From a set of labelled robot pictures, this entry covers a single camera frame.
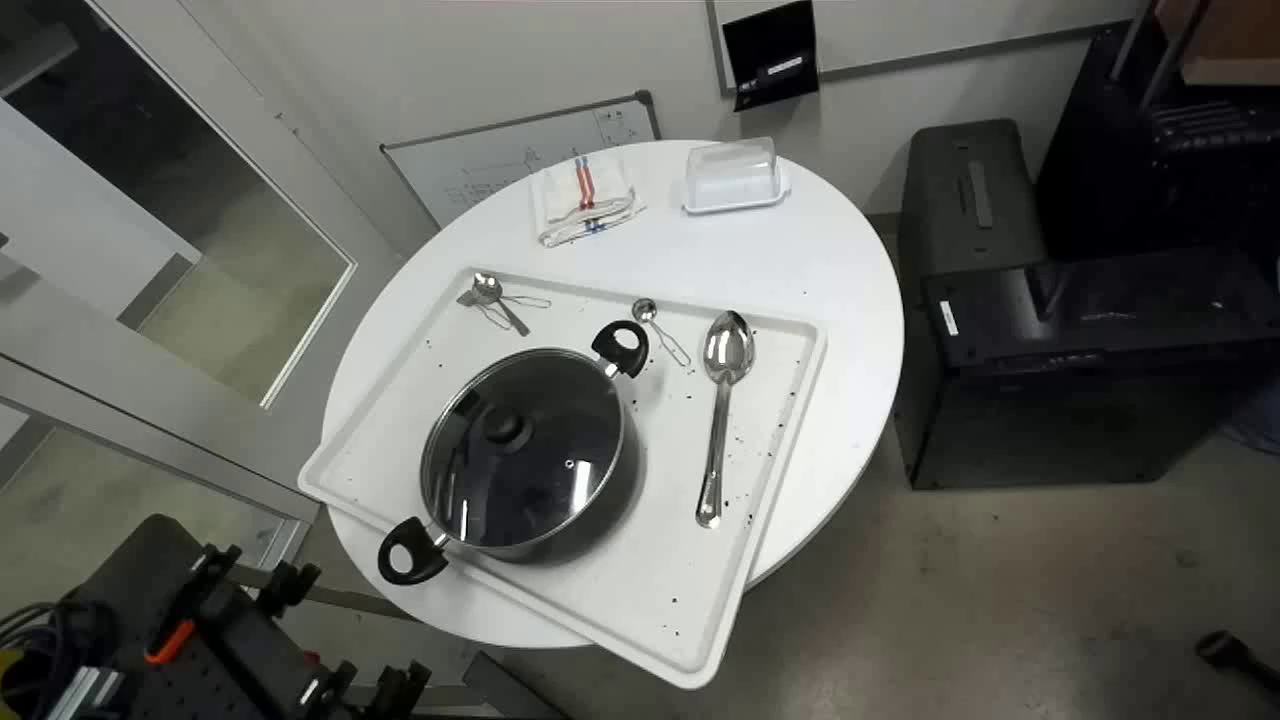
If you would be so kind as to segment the black wall-mounted device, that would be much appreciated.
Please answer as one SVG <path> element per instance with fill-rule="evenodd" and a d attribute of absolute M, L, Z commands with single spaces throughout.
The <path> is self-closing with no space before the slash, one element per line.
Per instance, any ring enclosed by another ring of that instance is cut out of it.
<path fill-rule="evenodd" d="M 758 107 L 820 87 L 812 0 L 782 0 L 725 23 L 735 107 Z"/>

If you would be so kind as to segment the glass lid with black knob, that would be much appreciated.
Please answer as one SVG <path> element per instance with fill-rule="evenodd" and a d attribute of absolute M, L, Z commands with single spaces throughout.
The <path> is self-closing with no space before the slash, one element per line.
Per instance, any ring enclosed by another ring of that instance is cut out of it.
<path fill-rule="evenodd" d="M 429 520 L 460 544 L 519 555 L 568 540 L 633 481 L 633 420 L 612 371 L 531 348 L 476 371 L 420 452 Z"/>

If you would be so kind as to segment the large silver serving spoon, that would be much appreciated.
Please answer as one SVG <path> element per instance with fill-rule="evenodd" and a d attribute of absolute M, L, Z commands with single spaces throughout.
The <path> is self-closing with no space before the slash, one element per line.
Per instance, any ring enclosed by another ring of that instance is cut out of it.
<path fill-rule="evenodd" d="M 708 460 L 695 496 L 695 520 L 710 529 L 725 509 L 725 440 L 729 440 L 729 406 L 730 388 L 748 377 L 755 358 L 751 326 L 740 313 L 719 313 L 703 337 L 703 371 L 716 382 L 710 429 L 708 429 Z"/>

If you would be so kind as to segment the black cabinet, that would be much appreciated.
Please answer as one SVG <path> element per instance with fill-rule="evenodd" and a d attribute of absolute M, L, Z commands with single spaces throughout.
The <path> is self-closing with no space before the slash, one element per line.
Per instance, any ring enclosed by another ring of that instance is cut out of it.
<path fill-rule="evenodd" d="M 1274 381 L 1274 291 L 1242 256 L 1054 260 L 1008 118 L 912 134 L 899 277 L 918 491 L 1153 483 Z"/>

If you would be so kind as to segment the round white table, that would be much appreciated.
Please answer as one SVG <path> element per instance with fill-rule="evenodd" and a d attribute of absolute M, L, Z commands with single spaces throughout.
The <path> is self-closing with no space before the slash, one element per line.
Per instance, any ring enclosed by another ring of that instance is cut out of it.
<path fill-rule="evenodd" d="M 823 177 L 788 161 L 790 197 L 777 209 L 685 214 L 676 183 L 692 138 L 623 144 L 644 211 L 597 240 L 541 246 L 531 197 L 515 181 L 443 225 L 378 286 L 326 388 L 322 433 L 337 433 L 395 357 L 413 320 L 463 268 L 593 279 L 633 296 L 716 301 L 812 316 L 828 358 L 794 440 L 751 585 L 772 581 L 839 512 L 886 429 L 903 367 L 903 305 L 893 256 L 869 214 Z"/>

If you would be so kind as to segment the whiteboard leaning on wall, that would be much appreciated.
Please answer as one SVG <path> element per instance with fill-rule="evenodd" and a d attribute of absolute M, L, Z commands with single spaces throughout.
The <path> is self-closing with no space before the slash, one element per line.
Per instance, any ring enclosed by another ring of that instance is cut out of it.
<path fill-rule="evenodd" d="M 453 225 L 473 202 L 548 165 L 654 134 L 654 100 L 628 91 L 479 128 L 393 138 L 385 144 L 385 161 L 437 225 Z"/>

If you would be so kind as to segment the clear plastic butter dish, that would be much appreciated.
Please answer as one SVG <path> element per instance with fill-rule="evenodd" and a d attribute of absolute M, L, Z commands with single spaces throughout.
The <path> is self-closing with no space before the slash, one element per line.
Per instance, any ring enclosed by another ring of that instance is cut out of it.
<path fill-rule="evenodd" d="M 687 151 L 679 209 L 687 214 L 772 209 L 790 190 L 767 134 L 700 144 Z"/>

